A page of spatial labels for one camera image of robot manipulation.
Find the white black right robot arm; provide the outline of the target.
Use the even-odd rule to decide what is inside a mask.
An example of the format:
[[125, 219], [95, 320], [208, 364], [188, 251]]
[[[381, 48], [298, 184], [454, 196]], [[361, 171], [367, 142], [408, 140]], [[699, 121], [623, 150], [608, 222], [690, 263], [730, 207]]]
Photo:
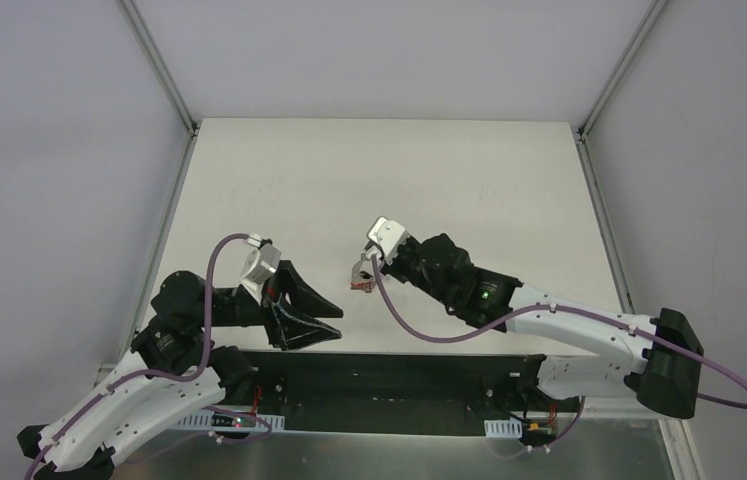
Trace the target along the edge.
[[688, 352], [703, 346], [687, 317], [664, 308], [656, 316], [612, 313], [570, 303], [521, 280], [476, 266], [447, 235], [422, 242], [406, 232], [372, 234], [367, 244], [380, 276], [408, 283], [439, 302], [475, 334], [525, 334], [592, 353], [579, 361], [547, 361], [520, 378], [518, 400], [532, 410], [554, 399], [625, 396], [658, 414], [691, 419], [701, 365]]

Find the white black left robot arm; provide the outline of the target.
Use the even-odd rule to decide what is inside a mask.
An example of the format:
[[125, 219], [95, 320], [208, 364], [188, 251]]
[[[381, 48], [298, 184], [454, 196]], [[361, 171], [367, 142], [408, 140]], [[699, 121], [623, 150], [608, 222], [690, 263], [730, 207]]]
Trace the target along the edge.
[[295, 351], [341, 338], [329, 320], [343, 310], [308, 285], [289, 260], [256, 258], [234, 287], [205, 275], [170, 274], [149, 323], [110, 373], [75, 407], [17, 436], [27, 479], [108, 479], [133, 453], [179, 420], [224, 401], [257, 403], [256, 369], [217, 327], [262, 327], [268, 343]]

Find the large steel keyring plate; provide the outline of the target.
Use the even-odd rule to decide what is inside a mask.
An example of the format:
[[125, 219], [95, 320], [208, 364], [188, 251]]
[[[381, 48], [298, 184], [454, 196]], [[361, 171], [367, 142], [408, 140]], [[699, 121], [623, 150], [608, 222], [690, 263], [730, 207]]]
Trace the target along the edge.
[[378, 254], [373, 250], [365, 250], [351, 269], [350, 289], [371, 293], [376, 289], [376, 280], [373, 273], [372, 259]]

